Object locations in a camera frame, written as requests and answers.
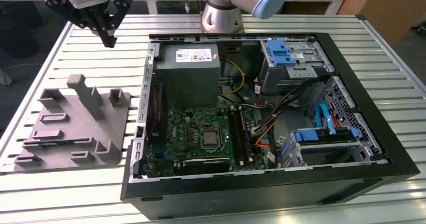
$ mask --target robotic arm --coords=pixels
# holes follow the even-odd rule
[[[107,10],[109,2],[113,2],[116,12]],[[80,28],[90,27],[100,36],[104,46],[113,48],[117,38],[115,31],[131,8],[133,0],[46,0],[47,6],[58,12],[64,19]]]
[[[255,17],[271,18],[285,0],[208,0],[203,13],[203,29],[211,33],[233,33],[243,29],[241,10]]]
[[[108,12],[109,2],[116,12]],[[90,27],[104,46],[113,48],[115,31],[129,11],[133,0],[46,0],[47,6],[80,28]],[[204,32],[233,33],[243,29],[241,9],[259,18],[272,17],[285,0],[208,0],[203,13]]]

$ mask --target motherboard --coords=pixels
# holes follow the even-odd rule
[[[167,143],[152,147],[152,177],[264,169],[264,155],[251,148],[255,126],[251,108],[169,110]]]

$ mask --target metal table surface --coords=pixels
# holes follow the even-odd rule
[[[88,29],[67,24],[46,64],[0,140],[0,223],[135,223],[147,221],[120,202],[125,153],[112,168],[14,172],[14,161],[30,136],[44,88],[64,94],[70,74],[84,74],[87,85],[121,88],[132,94],[124,147],[136,129],[148,34],[200,32],[196,15],[128,15],[115,49],[104,48]],[[185,223],[389,223],[426,220],[426,88],[366,21],[353,16],[244,17],[247,32],[328,32],[422,173],[373,190],[346,204],[283,211],[185,219]]]

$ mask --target black computer chassis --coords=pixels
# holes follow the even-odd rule
[[[221,34],[156,34],[151,38],[184,38],[188,35],[221,36]],[[128,148],[121,200],[129,202],[151,219],[172,219],[227,213],[275,210],[297,206],[326,205],[348,202],[377,187],[400,182],[420,170],[352,70],[328,33],[261,33],[223,34],[228,37],[315,36],[334,65],[356,111],[362,113],[368,126],[381,144],[381,155],[388,164],[312,170],[275,172],[261,175],[217,176],[204,179],[165,179],[159,182],[129,183]]]

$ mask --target sticker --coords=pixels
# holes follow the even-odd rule
[[[211,62],[212,50],[209,48],[201,49],[179,49],[176,51],[176,62]]]
[[[276,156],[272,152],[268,152],[268,158],[273,163],[276,163]]]
[[[256,94],[261,93],[261,87],[259,85],[255,86],[255,93]]]
[[[304,55],[301,53],[293,53],[292,56],[293,58],[304,58]]]

